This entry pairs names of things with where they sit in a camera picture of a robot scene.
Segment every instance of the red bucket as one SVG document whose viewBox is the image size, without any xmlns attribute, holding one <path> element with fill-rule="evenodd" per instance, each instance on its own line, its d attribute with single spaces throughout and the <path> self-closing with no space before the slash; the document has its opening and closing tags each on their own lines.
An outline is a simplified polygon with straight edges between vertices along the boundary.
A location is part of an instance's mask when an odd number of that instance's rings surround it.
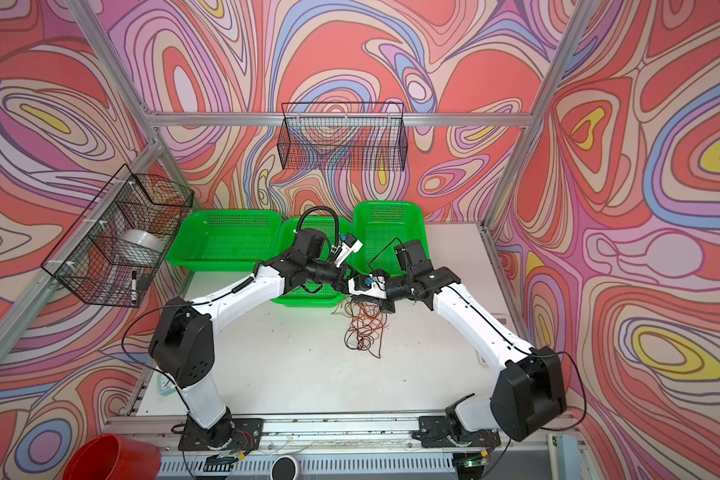
<svg viewBox="0 0 720 480">
<path fill-rule="evenodd" d="M 111 433 L 83 445 L 64 469 L 64 480 L 154 480 L 160 451 Z"/>
</svg>

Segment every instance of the psychedelic wallpaper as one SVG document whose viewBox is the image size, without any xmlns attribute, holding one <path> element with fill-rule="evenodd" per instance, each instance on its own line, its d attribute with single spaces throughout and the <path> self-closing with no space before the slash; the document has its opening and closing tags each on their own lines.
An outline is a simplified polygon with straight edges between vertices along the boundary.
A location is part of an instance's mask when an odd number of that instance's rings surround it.
<svg viewBox="0 0 720 480">
<path fill-rule="evenodd" d="M 63 2 L 0 2 L 0 318 L 104 182 L 145 146 Z M 163 267 L 140 311 L 173 295 Z M 0 367 L 0 478 L 54 478 L 127 401 L 136 312 L 60 290 Z M 143 352 L 156 319 L 128 344 Z"/>
<path fill-rule="evenodd" d="M 720 0 L 604 0 L 490 227 L 604 478 L 720 478 Z"/>
<path fill-rule="evenodd" d="M 280 111 L 284 101 L 402 101 L 412 112 L 528 112 L 566 1 L 125 0 L 98 15 L 155 111 Z M 204 207 L 346 217 L 410 200 L 429 221 L 481 221 L 517 128 L 411 128 L 405 172 L 281 171 L 278 128 L 172 127 Z"/>
</svg>

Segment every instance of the white table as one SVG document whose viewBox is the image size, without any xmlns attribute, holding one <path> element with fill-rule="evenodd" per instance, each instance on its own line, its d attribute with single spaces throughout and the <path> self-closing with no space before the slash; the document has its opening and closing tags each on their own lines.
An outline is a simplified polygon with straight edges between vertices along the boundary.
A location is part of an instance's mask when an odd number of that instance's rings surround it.
<svg viewBox="0 0 720 480">
<path fill-rule="evenodd" d="M 447 266 L 493 314 L 507 304 L 473 224 L 427 226 L 435 268 Z M 187 299 L 211 293 L 243 273 L 197 273 Z M 216 339 L 212 374 L 235 414 L 442 410 L 464 395 L 492 393 L 494 377 L 445 319 L 418 302 L 399 301 L 384 330 L 382 358 L 349 350 L 349 319 L 327 308 L 267 302 Z M 514 327 L 509 321 L 509 328 Z M 160 393 L 153 375 L 137 415 L 183 415 L 175 391 Z"/>
</svg>

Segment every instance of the green basket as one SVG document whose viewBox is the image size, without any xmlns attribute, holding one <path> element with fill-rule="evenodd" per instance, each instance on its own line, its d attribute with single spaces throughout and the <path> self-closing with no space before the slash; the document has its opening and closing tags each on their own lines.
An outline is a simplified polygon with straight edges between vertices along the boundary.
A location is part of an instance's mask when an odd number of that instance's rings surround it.
<svg viewBox="0 0 720 480">
<path fill-rule="evenodd" d="M 281 223 L 271 210 L 201 210 L 184 219 L 166 260 L 193 272 L 250 272 L 271 258 Z"/>
<path fill-rule="evenodd" d="M 293 245 L 293 239 L 296 238 L 296 225 L 298 218 L 291 218 L 280 226 L 280 233 L 277 236 L 276 248 L 272 251 L 272 256 L 279 255 L 290 245 Z M 325 232 L 328 236 L 328 242 L 333 245 L 333 216 L 308 216 L 304 220 L 302 228 L 314 228 Z M 348 234 L 352 231 L 352 225 L 343 218 L 338 219 L 338 231 L 342 234 Z M 320 260 L 328 258 L 329 247 L 325 245 L 322 248 Z M 308 282 L 305 285 L 311 291 L 315 291 L 320 285 Z M 339 293 L 328 285 L 323 285 L 317 293 L 307 293 L 304 289 L 291 290 L 272 302 L 280 303 L 285 306 L 336 306 L 344 300 L 344 293 Z"/>
<path fill-rule="evenodd" d="M 400 275 L 398 258 L 394 254 L 394 242 L 373 263 L 368 264 L 395 237 L 403 243 L 420 240 L 424 252 L 429 256 L 427 233 L 424 231 L 422 209 L 411 202 L 389 200 L 371 200 L 355 207 L 352 218 L 352 233 L 363 245 L 359 252 L 350 255 L 349 264 L 361 274 L 370 274 L 371 270 L 382 269 L 390 275 Z"/>
</svg>

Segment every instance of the wire mesh basket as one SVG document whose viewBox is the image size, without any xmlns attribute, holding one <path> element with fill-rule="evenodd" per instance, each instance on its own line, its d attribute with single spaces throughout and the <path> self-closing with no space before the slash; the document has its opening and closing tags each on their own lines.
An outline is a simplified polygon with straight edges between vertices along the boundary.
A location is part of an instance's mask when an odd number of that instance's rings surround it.
<svg viewBox="0 0 720 480">
<path fill-rule="evenodd" d="M 98 219 L 88 220 L 93 225 L 82 241 L 61 261 L 48 260 L 49 254 L 42 267 L 85 303 L 137 307 L 194 193 L 159 175 L 132 173 L 115 183 L 122 183 L 113 187 L 120 190 Z"/>
<path fill-rule="evenodd" d="M 281 109 L 284 170 L 405 170 L 401 102 L 290 102 Z"/>
</svg>

